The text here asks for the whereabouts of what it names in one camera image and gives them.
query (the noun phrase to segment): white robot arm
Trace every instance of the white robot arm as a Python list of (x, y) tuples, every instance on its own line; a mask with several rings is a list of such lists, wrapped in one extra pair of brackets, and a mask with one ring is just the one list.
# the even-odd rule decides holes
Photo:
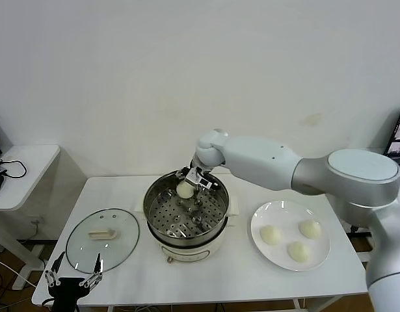
[(222, 130), (213, 130), (198, 140), (185, 179), (209, 187), (204, 174), (216, 166), (267, 189), (326, 194), (344, 221), (372, 232), (375, 248), (366, 283), (376, 311), (400, 311), (400, 167), (395, 162), (359, 149), (303, 159), (275, 140), (230, 138)]

